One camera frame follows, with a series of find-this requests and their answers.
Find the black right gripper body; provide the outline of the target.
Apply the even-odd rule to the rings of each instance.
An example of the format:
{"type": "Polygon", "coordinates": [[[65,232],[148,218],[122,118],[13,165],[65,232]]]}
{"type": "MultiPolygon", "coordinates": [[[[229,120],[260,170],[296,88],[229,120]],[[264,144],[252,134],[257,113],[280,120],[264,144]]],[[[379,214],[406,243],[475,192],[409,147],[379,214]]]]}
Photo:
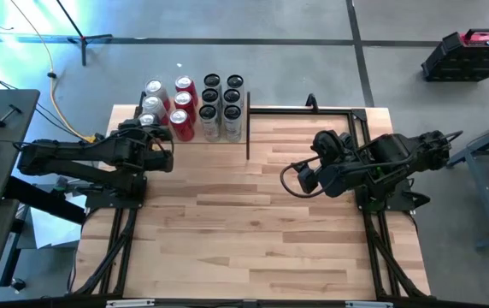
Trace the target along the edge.
{"type": "Polygon", "coordinates": [[[315,176],[328,197],[336,198],[358,186],[357,173],[344,173],[357,164],[355,149],[349,133],[324,130],[315,135],[312,150],[320,161],[315,176]]]}

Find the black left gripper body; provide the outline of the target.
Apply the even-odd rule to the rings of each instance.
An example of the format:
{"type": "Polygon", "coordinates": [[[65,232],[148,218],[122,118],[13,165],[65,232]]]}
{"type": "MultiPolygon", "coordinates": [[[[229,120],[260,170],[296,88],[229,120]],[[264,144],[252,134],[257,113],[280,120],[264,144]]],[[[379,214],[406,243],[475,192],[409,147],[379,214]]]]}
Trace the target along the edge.
{"type": "Polygon", "coordinates": [[[134,143],[131,162],[143,171],[171,172],[174,167],[174,142],[160,141],[154,136],[154,127],[140,127],[118,132],[134,143]]]}

